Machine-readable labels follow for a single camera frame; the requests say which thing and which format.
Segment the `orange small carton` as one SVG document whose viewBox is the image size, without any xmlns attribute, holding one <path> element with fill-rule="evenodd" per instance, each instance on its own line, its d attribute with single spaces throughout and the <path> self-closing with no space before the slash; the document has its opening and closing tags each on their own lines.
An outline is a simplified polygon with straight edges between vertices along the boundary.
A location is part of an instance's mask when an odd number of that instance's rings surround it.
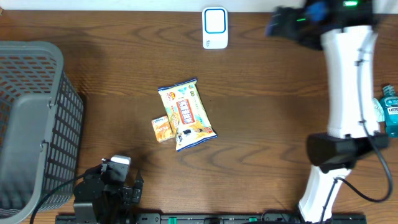
<svg viewBox="0 0 398 224">
<path fill-rule="evenodd" d="M 167 116 L 162 116 L 151 121 L 155 133 L 155 138 L 158 142 L 164 142 L 174 138 L 174 132 L 170 126 Z"/>
</svg>

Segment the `yellow snack bag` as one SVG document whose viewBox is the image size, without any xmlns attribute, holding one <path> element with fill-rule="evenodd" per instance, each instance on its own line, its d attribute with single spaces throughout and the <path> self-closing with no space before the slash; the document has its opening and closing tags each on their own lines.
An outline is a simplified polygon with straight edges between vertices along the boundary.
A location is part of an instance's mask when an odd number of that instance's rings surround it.
<svg viewBox="0 0 398 224">
<path fill-rule="evenodd" d="M 192 78 L 158 88 L 178 152 L 218 137 L 208 119 L 196 84 L 197 79 Z"/>
</svg>

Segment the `light green packet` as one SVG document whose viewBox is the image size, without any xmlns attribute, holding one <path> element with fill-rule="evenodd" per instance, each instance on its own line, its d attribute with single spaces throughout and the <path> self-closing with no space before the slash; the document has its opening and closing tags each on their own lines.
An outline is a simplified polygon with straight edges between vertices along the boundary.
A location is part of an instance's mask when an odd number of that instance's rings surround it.
<svg viewBox="0 0 398 224">
<path fill-rule="evenodd" d="M 385 116 L 384 116 L 384 110 L 379 102 L 378 99 L 373 98 L 373 106 L 374 106 L 374 112 L 377 118 L 377 121 L 380 122 L 385 122 Z"/>
</svg>

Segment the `blue mouthwash bottle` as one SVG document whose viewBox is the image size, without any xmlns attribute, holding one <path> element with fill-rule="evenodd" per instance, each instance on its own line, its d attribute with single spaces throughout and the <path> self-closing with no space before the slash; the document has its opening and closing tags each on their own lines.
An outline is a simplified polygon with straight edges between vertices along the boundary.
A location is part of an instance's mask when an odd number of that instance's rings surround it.
<svg viewBox="0 0 398 224">
<path fill-rule="evenodd" d="M 384 113 L 386 123 L 386 133 L 397 138 L 397 117 L 398 117 L 398 99 L 397 92 L 392 85 L 386 85 L 382 88 L 384 97 L 380 99 L 380 104 Z"/>
</svg>

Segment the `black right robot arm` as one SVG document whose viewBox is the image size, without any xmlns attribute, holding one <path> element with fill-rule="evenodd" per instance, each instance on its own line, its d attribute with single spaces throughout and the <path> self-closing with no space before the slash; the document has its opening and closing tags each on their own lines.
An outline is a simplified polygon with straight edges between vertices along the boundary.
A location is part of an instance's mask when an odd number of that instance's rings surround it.
<svg viewBox="0 0 398 224">
<path fill-rule="evenodd" d="M 279 6 L 267 35 L 283 37 L 325 54 L 330 112 L 327 131 L 308 136 L 310 175 L 298 207 L 300 223 L 333 223 L 332 207 L 356 163 L 377 155 L 394 187 L 382 155 L 389 137 L 380 132 L 373 105 L 373 58 L 381 16 L 372 1 L 306 1 Z"/>
</svg>

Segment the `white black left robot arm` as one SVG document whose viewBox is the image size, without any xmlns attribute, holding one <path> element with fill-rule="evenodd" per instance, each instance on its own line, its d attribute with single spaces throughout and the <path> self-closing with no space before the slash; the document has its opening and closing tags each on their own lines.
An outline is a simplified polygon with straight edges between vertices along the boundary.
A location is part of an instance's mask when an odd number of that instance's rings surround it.
<svg viewBox="0 0 398 224">
<path fill-rule="evenodd" d="M 75 223 L 135 223 L 131 209 L 141 201 L 144 179 L 138 172 L 127 186 L 128 172 L 129 164 L 111 160 L 87 170 L 73 191 Z"/>
</svg>

